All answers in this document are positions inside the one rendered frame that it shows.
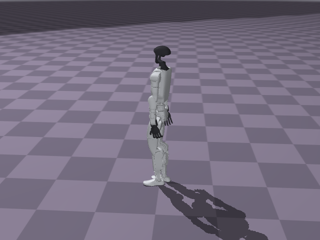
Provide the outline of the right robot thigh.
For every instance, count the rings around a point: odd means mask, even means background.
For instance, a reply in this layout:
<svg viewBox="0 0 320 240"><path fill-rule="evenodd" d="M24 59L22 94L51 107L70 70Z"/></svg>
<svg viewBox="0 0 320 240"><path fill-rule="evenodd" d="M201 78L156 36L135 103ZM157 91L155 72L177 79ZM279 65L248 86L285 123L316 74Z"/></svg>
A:
<svg viewBox="0 0 320 240"><path fill-rule="evenodd" d="M167 112L167 119L168 119L168 115L169 115L169 113ZM167 121L167 119L166 119L166 121ZM160 134L161 134L162 136L164 136L164 131L165 131L165 125L164 125L164 124L165 124L165 123L163 122L163 123L162 123L161 130L160 130ZM160 136L160 135L159 135L159 136ZM164 153L168 150L169 147L168 147L167 143L163 142L163 137L158 138L157 148L162 148L163 151L164 151Z"/></svg>

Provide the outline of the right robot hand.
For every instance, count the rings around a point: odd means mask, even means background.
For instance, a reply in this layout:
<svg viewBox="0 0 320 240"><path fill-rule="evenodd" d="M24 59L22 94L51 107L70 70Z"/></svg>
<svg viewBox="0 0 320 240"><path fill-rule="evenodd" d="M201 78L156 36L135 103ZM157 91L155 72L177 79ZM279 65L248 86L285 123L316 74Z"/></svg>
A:
<svg viewBox="0 0 320 240"><path fill-rule="evenodd" d="M168 105L167 105L167 106L168 106ZM168 106L167 112L168 112L168 111L169 111L169 106ZM170 119L169 119L169 118L170 118ZM169 124L171 125L170 121L171 121L171 123L173 124L173 121L172 121L172 119L171 119L171 115L170 115L170 113L168 112L168 120L164 122L164 125L166 126L166 123L167 123L167 126L169 126L169 125L168 125L168 122L169 122Z"/></svg>

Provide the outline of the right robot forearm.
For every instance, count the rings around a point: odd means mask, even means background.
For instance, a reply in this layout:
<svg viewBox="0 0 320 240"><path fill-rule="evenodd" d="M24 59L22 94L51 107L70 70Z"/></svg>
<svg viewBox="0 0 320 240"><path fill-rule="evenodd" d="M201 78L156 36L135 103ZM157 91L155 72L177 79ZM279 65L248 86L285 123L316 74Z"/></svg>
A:
<svg viewBox="0 0 320 240"><path fill-rule="evenodd" d="M165 104L165 108L167 108L167 110L168 110L168 99L167 99L167 101L164 102L164 104Z"/></svg>

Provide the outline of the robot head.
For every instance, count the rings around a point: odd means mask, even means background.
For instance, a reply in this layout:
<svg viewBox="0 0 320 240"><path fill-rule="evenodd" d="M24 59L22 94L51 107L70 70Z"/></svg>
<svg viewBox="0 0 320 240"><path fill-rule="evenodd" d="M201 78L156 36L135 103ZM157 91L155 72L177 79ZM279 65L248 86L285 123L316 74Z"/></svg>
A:
<svg viewBox="0 0 320 240"><path fill-rule="evenodd" d="M161 60L161 57L170 55L171 50L167 46L161 45L156 47L153 51L155 53L155 62L159 64L161 70L167 71L169 68L167 67L166 62Z"/></svg>

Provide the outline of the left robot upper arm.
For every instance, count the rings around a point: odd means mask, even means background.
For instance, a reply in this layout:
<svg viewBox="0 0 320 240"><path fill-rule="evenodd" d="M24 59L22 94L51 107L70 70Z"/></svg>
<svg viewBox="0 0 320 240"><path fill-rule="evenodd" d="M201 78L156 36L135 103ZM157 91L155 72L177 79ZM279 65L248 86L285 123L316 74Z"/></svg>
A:
<svg viewBox="0 0 320 240"><path fill-rule="evenodd" d="M150 75L150 83L151 83L151 88L150 91L152 93L152 96L155 98L155 101L158 101L158 93L159 93L159 83L161 81L161 72L154 72ZM149 98L150 98L149 97Z"/></svg>

